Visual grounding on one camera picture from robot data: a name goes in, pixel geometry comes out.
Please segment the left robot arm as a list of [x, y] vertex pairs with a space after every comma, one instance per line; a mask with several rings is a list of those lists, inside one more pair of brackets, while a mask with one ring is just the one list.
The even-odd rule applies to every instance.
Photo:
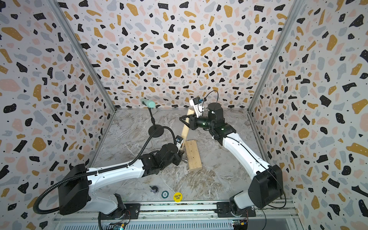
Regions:
[[169, 143], [159, 151], [144, 154], [132, 165], [116, 164], [110, 167], [86, 168], [77, 165], [58, 187], [59, 212], [70, 215], [78, 211], [98, 211], [105, 215], [122, 215], [125, 205], [119, 194], [107, 195], [98, 190], [120, 181], [158, 174], [170, 164], [179, 165], [183, 151]]

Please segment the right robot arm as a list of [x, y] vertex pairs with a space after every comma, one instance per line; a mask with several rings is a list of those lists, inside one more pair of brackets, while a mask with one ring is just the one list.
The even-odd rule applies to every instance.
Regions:
[[212, 138], [231, 152], [251, 178], [248, 190], [230, 198], [232, 212], [256, 206], [262, 209], [284, 194], [282, 170], [261, 159], [239, 136], [236, 129], [225, 122], [220, 103], [210, 103], [203, 108], [203, 100], [190, 100], [192, 114], [181, 116], [179, 120], [191, 130], [202, 128]]

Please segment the wooden handle claw hammer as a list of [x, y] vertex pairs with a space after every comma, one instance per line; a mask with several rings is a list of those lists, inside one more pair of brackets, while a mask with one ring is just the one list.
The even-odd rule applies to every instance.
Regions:
[[[195, 111], [192, 110], [192, 109], [188, 109], [187, 115], [193, 115], [193, 114], [195, 114]], [[182, 162], [184, 162], [184, 163], [188, 163], [188, 159], [186, 159], [186, 156], [185, 156], [185, 142], [186, 142], [189, 130], [190, 129], [184, 125], [183, 129], [182, 129], [182, 134], [181, 134], [181, 137], [184, 139], [184, 142], [183, 142], [183, 145], [182, 145], [180, 150], [184, 151], [184, 154], [183, 154], [183, 157], [182, 157]]]

